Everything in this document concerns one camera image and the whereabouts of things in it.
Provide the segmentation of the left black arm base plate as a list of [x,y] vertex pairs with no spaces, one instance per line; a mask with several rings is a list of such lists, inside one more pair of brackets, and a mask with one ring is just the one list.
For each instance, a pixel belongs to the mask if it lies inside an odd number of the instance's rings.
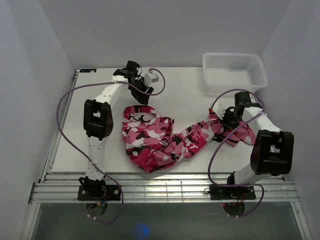
[[90,189],[81,185],[76,199],[78,201],[119,201],[121,193],[117,185],[105,185],[98,189]]

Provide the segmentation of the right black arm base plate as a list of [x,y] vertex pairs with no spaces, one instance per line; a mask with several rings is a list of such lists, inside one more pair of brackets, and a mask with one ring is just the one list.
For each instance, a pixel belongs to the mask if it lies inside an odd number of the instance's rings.
[[209,186],[211,200],[255,200],[254,187],[221,187],[215,184]]

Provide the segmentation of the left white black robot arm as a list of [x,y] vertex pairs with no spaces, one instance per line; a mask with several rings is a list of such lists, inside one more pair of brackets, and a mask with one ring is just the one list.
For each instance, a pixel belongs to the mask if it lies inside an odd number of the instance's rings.
[[130,90],[131,95],[142,105],[147,105],[153,88],[139,74],[140,65],[128,61],[125,68],[115,70],[111,84],[94,99],[84,102],[83,128],[88,140],[88,157],[90,158],[85,177],[79,178],[80,187],[78,200],[104,201],[119,200],[120,188],[107,186],[106,177],[97,167],[105,159],[106,141],[112,133],[114,122],[112,107],[124,91]]

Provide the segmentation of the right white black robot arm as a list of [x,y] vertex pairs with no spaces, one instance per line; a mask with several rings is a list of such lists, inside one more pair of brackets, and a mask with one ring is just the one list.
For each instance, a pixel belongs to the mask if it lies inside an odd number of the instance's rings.
[[233,106],[226,108],[215,101],[210,108],[231,131],[223,143],[243,127],[249,127],[255,136],[249,164],[232,172],[226,183],[212,183],[208,191],[211,200],[254,200],[257,182],[288,174],[292,169],[293,133],[275,126],[265,114],[263,102],[252,102],[251,96],[248,90],[235,89]]

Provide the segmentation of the pink camouflage trousers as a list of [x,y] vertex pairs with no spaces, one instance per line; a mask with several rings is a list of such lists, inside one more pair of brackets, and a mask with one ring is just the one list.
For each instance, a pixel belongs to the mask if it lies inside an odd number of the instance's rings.
[[[174,132],[174,119],[161,116],[147,105],[128,106],[123,111],[122,139],[126,155],[147,173],[168,169],[183,159],[192,158],[214,134],[223,128],[215,113],[181,132]],[[244,142],[252,146],[253,131],[245,126],[231,135],[227,144]]]

